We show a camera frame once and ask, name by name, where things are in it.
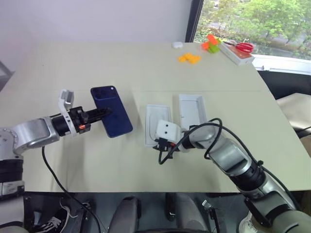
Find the green foliage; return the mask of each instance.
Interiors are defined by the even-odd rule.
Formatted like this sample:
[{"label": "green foliage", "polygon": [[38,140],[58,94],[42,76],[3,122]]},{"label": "green foliage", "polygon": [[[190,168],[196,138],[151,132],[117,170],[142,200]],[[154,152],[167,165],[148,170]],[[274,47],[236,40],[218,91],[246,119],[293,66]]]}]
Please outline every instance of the green foliage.
[{"label": "green foliage", "polygon": [[[292,52],[292,57],[311,58],[311,0],[220,0],[218,8],[213,5],[205,0],[195,42],[206,41],[212,33],[257,44],[261,54],[273,55],[274,46]],[[278,36],[287,42],[281,44]]]}]

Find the red scissors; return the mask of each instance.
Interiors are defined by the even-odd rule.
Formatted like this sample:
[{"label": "red scissors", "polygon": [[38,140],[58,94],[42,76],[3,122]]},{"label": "red scissors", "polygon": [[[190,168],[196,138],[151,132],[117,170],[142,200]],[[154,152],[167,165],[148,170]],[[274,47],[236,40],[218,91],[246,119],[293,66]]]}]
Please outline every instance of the red scissors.
[{"label": "red scissors", "polygon": [[254,49],[254,46],[250,43],[238,43],[236,48],[241,52],[251,53]]}]

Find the table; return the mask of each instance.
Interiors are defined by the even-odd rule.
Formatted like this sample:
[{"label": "table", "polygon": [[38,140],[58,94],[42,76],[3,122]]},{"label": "table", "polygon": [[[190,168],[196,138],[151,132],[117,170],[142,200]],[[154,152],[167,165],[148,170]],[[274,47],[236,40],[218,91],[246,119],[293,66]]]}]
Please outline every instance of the table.
[{"label": "table", "polygon": [[[186,52],[201,61],[178,62]],[[169,43],[43,44],[0,92],[1,125],[58,113],[63,88],[74,91],[74,106],[93,109],[90,88],[105,85],[117,88],[134,130],[108,138],[96,122],[90,132],[46,146],[48,161],[70,192],[236,192],[203,150],[176,153],[160,166],[157,151],[144,147],[146,104],[169,105],[179,123],[178,94],[202,95],[207,116],[220,117],[290,190],[311,188],[311,160],[252,65],[236,66],[195,43],[182,49]],[[60,191],[40,149],[23,155],[26,191]]]}]

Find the floor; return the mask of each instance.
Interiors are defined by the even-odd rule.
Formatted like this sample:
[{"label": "floor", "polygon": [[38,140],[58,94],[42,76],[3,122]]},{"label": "floor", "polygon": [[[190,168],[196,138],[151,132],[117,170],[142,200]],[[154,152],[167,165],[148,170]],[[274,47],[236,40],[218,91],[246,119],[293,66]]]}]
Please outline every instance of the floor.
[{"label": "floor", "polygon": [[[247,215],[248,210],[243,202],[241,194],[222,194],[217,196],[204,193],[188,193],[201,210],[203,218],[211,232],[215,233],[215,225],[213,220],[209,219],[209,215],[202,208],[202,202],[207,199],[214,208],[217,208],[219,222],[225,228],[222,233],[238,232],[239,222]],[[43,196],[42,194],[30,193],[32,202],[36,211],[42,212],[41,222],[47,221],[60,208],[59,199],[63,194],[53,194],[51,196]],[[92,210],[95,211],[101,220],[102,232],[106,232],[112,216],[121,202],[128,196],[136,196],[141,200],[142,215],[139,220],[139,231],[157,228],[176,228],[176,222],[169,222],[164,215],[164,193],[79,193],[76,195],[80,201],[91,201],[93,203]],[[78,206],[72,200],[62,199],[62,204],[71,207],[72,214]],[[74,219],[70,219],[63,233],[70,233]],[[84,233],[96,233],[97,227],[95,221],[89,217],[84,227]]]}]

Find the window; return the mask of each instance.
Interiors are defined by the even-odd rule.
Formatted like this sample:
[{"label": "window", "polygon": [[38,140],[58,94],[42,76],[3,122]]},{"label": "window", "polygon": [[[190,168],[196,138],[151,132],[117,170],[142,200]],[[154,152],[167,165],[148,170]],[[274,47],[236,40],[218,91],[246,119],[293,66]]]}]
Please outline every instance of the window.
[{"label": "window", "polygon": [[[260,58],[272,55],[311,60],[311,0],[193,0],[195,7],[194,42],[206,41],[211,33],[223,40],[255,45],[253,54],[260,54]],[[189,24],[195,14],[193,9],[191,12]],[[311,63],[305,62],[310,70]]]}]

